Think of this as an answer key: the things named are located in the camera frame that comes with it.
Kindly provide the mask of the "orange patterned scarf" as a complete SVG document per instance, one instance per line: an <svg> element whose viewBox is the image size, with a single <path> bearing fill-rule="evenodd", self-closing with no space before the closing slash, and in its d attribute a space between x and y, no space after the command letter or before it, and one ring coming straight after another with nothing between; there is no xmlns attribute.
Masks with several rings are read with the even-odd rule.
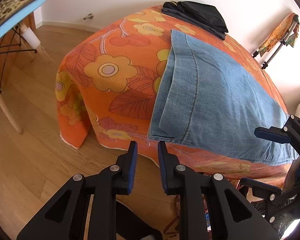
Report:
<svg viewBox="0 0 300 240"><path fill-rule="evenodd" d="M265 53L269 52L283 37L289 32L290 26L296 23L293 28L292 34L288 35L285 45L290 45L294 48L295 42L299 36L299 16L295 13L289 14L268 36L268 38L259 46L258 53L262 57Z"/></svg>

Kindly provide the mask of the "door stopper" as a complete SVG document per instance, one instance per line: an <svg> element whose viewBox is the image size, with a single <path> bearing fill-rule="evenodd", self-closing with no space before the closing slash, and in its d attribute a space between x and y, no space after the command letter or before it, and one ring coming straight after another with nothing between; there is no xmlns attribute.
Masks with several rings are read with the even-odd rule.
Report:
<svg viewBox="0 0 300 240"><path fill-rule="evenodd" d="M92 13L89 13L87 16L83 18L83 20L92 20L94 18L94 15Z"/></svg>

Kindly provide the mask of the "orange floral bedspread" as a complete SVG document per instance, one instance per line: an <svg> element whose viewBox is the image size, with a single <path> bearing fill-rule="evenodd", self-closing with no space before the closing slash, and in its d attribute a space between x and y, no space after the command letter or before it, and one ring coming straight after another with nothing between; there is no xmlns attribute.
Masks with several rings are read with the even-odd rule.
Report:
<svg viewBox="0 0 300 240"><path fill-rule="evenodd" d="M125 150L134 140L141 155L158 161L158 141L149 139L148 132L173 30L231 56L288 115L269 76L233 38L221 40L195 25L164 15L156 6L107 26L65 56L56 76L58 122L65 142L79 148L93 129L104 147ZM292 163L271 166L172 142L166 142L166 146L184 165L200 172L219 172L231 180L249 177L281 186Z"/></svg>

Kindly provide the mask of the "black folded clothes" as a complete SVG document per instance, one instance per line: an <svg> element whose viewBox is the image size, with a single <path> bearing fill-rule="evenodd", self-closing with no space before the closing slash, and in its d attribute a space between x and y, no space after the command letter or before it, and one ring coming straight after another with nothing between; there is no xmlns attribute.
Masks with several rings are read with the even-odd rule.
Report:
<svg viewBox="0 0 300 240"><path fill-rule="evenodd" d="M165 2L161 12L208 31L225 40L228 29L216 7L192 1Z"/></svg>

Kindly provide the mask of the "blue denim pants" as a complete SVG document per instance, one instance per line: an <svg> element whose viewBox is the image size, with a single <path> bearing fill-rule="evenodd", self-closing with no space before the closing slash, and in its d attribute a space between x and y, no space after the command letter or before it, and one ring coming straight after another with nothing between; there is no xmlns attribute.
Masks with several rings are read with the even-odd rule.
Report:
<svg viewBox="0 0 300 240"><path fill-rule="evenodd" d="M171 31L149 139L277 166L297 159L296 150L257 138L254 131L281 128L287 119L279 104L231 56Z"/></svg>

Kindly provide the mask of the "silver tripod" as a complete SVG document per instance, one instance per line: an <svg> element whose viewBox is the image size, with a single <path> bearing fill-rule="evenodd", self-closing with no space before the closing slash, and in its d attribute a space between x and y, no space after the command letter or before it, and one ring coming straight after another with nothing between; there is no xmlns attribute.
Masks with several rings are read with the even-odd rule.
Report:
<svg viewBox="0 0 300 240"><path fill-rule="evenodd" d="M276 48L276 50L273 52L273 54L271 55L271 57L267 60L267 61L264 61L264 63L262 64L261 66L261 69L266 69L268 67L268 64L271 62L271 60L274 58L274 56L280 51L280 49L283 47L283 46L286 46L285 45L285 41L287 40L288 38L288 35L289 34L292 34L292 31L293 31L293 28L295 27L296 23L293 23L291 26L290 26L290 29L289 29L289 32L283 37L283 39L281 41L279 41L279 46ZM258 50L254 51L253 53L253 58L257 57L257 55L259 55L258 53Z"/></svg>

